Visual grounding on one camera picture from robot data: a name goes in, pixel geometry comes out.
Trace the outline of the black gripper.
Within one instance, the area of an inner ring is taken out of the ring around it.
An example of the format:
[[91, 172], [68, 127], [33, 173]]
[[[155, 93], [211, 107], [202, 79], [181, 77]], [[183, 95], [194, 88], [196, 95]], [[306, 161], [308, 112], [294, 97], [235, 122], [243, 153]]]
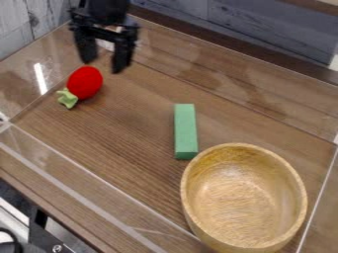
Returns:
[[80, 0], [69, 9], [69, 30], [81, 62], [88, 64], [96, 59], [96, 40], [113, 42], [113, 74], [131, 65], [139, 36], [139, 24], [128, 10], [129, 0]]

